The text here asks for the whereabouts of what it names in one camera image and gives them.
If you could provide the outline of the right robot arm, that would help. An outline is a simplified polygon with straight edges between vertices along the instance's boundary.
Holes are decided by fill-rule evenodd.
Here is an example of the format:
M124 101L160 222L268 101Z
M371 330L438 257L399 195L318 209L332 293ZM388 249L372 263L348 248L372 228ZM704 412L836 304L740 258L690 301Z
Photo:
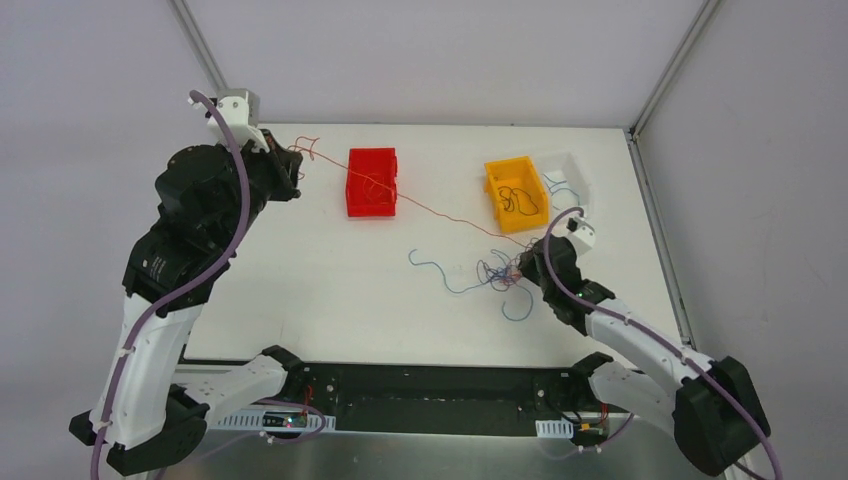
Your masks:
M518 260L555 317L628 362L593 354L575 364L569 400L583 410L612 404L671 436L682 455L709 476L722 474L771 427L746 367L715 360L649 326L607 287L582 276L566 237L548 236Z

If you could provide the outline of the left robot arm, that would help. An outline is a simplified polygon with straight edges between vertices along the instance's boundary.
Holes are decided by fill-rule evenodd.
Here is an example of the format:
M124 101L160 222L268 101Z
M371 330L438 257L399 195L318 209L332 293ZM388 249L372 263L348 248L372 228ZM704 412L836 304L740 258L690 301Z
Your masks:
M271 132L239 158L222 144L189 146L156 179L158 220L134 245L123 278L124 319L108 383L70 432L93 450L93 477L107 464L144 478L187 458L208 429L259 400L297 402L300 359L273 345L228 372L181 386L173 377L195 321L243 238L271 201L299 196L301 154Z

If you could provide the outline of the orange plastic bin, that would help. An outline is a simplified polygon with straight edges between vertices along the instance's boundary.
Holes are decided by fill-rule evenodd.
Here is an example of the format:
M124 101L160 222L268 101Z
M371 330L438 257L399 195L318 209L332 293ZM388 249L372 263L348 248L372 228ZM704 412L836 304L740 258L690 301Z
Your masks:
M548 224L548 194L529 156L487 162L484 171L484 192L503 234L529 231Z

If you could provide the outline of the clear plastic bin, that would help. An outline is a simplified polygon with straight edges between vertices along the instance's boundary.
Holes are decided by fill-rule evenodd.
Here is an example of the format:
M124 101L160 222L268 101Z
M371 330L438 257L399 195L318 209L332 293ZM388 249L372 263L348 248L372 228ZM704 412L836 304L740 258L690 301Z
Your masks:
M533 158L534 166L548 194L552 215L579 207L589 217L595 195L592 182L577 157L568 151L540 154Z

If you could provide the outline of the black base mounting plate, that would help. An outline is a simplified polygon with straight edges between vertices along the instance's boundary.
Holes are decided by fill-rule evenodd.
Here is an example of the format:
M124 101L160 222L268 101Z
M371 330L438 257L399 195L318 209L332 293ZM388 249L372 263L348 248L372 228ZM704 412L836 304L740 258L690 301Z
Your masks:
M539 421L611 414L571 367L305 363L279 401L312 406L341 432L529 437Z

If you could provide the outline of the red plastic bin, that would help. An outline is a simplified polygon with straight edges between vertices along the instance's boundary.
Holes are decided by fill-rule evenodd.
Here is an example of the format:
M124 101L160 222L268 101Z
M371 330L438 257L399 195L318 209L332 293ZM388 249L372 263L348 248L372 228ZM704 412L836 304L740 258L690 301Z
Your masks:
M345 185L347 215L351 218L396 215L396 150L352 148L348 157Z

